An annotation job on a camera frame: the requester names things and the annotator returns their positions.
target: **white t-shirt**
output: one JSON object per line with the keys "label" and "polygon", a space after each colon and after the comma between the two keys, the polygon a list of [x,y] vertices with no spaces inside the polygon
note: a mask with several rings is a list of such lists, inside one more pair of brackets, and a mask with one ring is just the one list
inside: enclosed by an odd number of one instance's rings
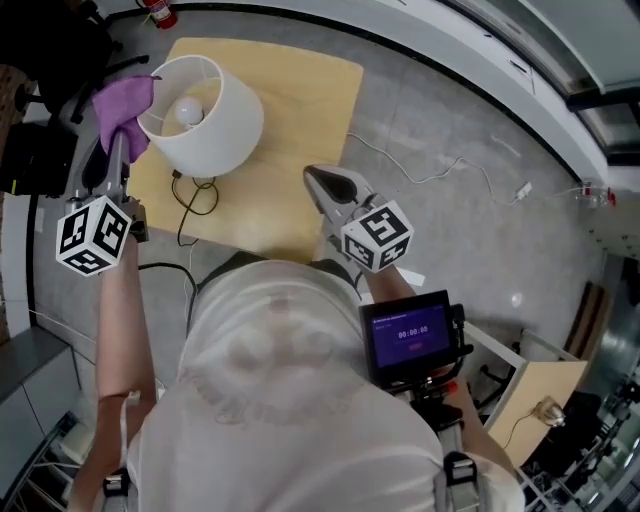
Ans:
{"label": "white t-shirt", "polygon": [[[282,261],[209,285],[177,382],[130,446],[140,510],[433,510],[442,446],[367,382],[357,303],[339,278]],[[515,479],[474,459],[491,510],[522,510]]]}

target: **concrete floor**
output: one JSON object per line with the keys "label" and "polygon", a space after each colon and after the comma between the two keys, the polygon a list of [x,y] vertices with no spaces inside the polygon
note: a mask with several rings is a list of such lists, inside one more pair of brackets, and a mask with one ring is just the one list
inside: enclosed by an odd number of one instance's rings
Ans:
{"label": "concrete floor", "polygon": [[[460,166],[441,180],[414,185],[383,155],[353,138],[342,165],[366,176],[379,192],[396,199],[416,228],[411,252],[400,266],[426,276],[419,293],[447,289],[467,317],[510,343],[527,327],[562,345],[586,280],[598,279],[602,254],[577,224],[569,195],[550,198],[575,185],[531,137],[484,100],[440,73],[391,50],[324,27],[276,17],[232,12],[182,12],[169,31],[141,25],[142,18],[116,22],[112,35],[125,50],[118,60],[148,53],[151,72],[180,37],[228,37],[280,43],[342,57],[364,67],[351,130],[395,156],[414,178],[441,173],[457,157],[484,167],[501,201],[525,182],[530,198],[513,206],[492,202],[482,173]],[[85,112],[78,129],[78,158],[97,135],[95,116]],[[98,278],[82,278],[54,260],[55,224],[61,200],[42,199],[44,222],[35,237],[35,296],[39,311],[94,338]],[[189,264],[188,248],[157,230],[140,248],[142,262]],[[232,249],[199,242],[192,254],[196,280],[224,261]],[[142,275],[145,311],[158,378],[175,378],[184,344],[183,277],[171,270]],[[512,296],[522,294],[518,307]],[[87,396],[94,397],[95,345],[50,322],[42,324],[74,344]]]}

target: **purple screen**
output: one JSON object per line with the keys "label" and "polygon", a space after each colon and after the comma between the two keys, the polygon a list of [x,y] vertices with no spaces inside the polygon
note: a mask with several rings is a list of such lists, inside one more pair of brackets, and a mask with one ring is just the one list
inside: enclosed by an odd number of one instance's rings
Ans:
{"label": "purple screen", "polygon": [[375,318],[372,330],[380,368],[449,347],[442,305]]}

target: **fire extinguisher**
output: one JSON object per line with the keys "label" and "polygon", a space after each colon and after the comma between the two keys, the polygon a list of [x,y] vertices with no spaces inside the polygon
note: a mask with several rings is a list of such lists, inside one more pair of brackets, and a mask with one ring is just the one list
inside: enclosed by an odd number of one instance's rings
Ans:
{"label": "fire extinguisher", "polygon": [[167,29],[171,28],[178,21],[176,13],[171,10],[171,6],[167,0],[142,0],[145,7],[149,9],[149,14],[156,23],[156,27]]}

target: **forearm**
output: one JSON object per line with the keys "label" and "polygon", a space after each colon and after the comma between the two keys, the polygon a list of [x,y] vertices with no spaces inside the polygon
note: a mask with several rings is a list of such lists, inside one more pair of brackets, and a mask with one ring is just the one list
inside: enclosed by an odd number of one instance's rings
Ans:
{"label": "forearm", "polygon": [[415,295],[395,265],[390,265],[377,274],[372,274],[368,270],[363,270],[362,273],[367,280],[374,302],[389,302]]}
{"label": "forearm", "polygon": [[138,247],[129,237],[120,264],[102,275],[97,355],[98,398],[139,390],[155,401],[155,379],[144,318]]}
{"label": "forearm", "polygon": [[513,464],[502,447],[489,435],[478,417],[465,379],[457,379],[458,389],[447,396],[445,403],[462,411],[462,445],[465,451],[480,455],[515,475]]}

